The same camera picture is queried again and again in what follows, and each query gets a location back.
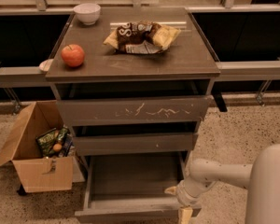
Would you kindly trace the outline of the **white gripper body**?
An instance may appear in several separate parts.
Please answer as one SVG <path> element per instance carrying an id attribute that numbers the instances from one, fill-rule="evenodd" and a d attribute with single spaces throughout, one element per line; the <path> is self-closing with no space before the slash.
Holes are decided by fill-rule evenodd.
<path id="1" fill-rule="evenodd" d="M 199 203 L 200 196 L 209 190 L 208 183 L 194 179 L 184 179 L 176 186 L 175 196 L 183 206 L 194 207 Z"/>

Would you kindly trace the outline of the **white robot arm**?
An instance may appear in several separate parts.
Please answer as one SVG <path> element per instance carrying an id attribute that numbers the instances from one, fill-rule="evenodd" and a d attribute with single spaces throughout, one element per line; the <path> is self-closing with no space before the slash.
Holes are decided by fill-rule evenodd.
<path id="1" fill-rule="evenodd" d="M 245 224 L 280 224 L 280 144 L 263 149 L 251 164 L 192 161 L 189 175 L 165 190 L 180 203 L 179 224 L 189 223 L 200 195 L 218 181 L 247 190 Z"/>

